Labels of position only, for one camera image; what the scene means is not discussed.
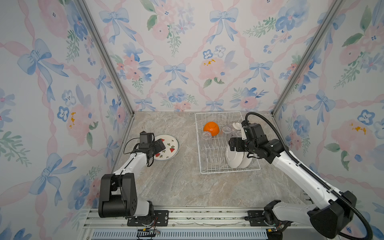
wallpapered wall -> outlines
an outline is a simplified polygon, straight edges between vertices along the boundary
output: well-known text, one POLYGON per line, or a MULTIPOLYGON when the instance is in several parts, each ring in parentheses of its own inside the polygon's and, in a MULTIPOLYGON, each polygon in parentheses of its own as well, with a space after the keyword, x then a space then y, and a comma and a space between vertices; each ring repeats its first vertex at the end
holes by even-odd
MULTIPOLYGON (((346 1, 276 116, 296 156, 353 191, 375 239, 384 239, 383 24, 383 0, 346 1)), ((344 232, 366 235, 357 217, 344 232)))
POLYGON ((1 1, 0 19, 0 240, 75 239, 128 113, 72 1, 1 1))
POLYGON ((268 111, 332 1, 86 2, 134 110, 268 111))

dish rack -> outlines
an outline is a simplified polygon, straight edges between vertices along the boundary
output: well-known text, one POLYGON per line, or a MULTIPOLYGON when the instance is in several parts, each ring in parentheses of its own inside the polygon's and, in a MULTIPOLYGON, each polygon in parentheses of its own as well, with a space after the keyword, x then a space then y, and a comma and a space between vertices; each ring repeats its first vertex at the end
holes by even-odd
POLYGON ((212 136, 212 144, 202 144, 203 128, 207 122, 217 123, 221 130, 222 127, 230 123, 241 123, 243 121, 241 112, 196 113, 195 119, 201 173, 243 172, 261 169, 256 158, 252 158, 251 163, 246 168, 230 168, 225 156, 228 143, 225 138, 220 137, 220 134, 212 136))

marble countertop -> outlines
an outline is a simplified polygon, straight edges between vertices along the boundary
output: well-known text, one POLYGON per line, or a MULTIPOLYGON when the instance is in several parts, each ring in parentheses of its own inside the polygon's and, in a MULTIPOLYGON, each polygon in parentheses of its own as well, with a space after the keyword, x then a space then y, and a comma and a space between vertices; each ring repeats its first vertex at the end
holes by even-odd
MULTIPOLYGON (((272 122, 271 114, 264 116, 272 122)), ((260 123, 268 139, 276 138, 260 118, 250 116, 249 121, 260 123)), ((300 187, 263 159, 259 160, 260 170, 201 174, 193 112, 136 112, 128 139, 139 137, 141 131, 169 134, 180 144, 172 159, 155 160, 151 167, 142 169, 136 181, 142 200, 168 206, 264 207, 275 199, 304 204, 300 187)), ((135 140, 128 143, 126 152, 135 144, 135 140)), ((127 158, 123 155, 115 168, 127 158)))

strawberry plate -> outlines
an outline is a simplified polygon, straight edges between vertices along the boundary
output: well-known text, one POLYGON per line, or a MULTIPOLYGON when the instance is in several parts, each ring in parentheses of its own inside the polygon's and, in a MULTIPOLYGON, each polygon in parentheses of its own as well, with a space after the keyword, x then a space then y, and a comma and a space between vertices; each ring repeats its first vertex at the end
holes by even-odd
POLYGON ((173 158, 179 151, 179 142, 177 141, 177 139, 167 134, 156 136, 155 140, 158 140, 158 139, 162 139, 164 146, 166 148, 165 150, 157 153, 155 155, 155 159, 163 161, 163 160, 168 160, 173 158))

white wire dish rack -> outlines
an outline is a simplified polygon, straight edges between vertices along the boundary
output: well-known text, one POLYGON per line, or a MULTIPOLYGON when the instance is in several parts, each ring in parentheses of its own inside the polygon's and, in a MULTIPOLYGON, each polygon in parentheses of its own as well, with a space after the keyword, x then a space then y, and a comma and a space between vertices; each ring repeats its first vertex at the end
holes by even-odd
POLYGON ((228 143, 220 134, 212 137, 212 144, 203 144, 202 141, 203 128, 207 122, 215 122, 221 129, 233 122, 241 123, 243 121, 241 112, 196 113, 195 119, 201 173, 260 170, 260 164, 256 158, 252 158, 251 163, 246 168, 230 168, 225 156, 228 143))

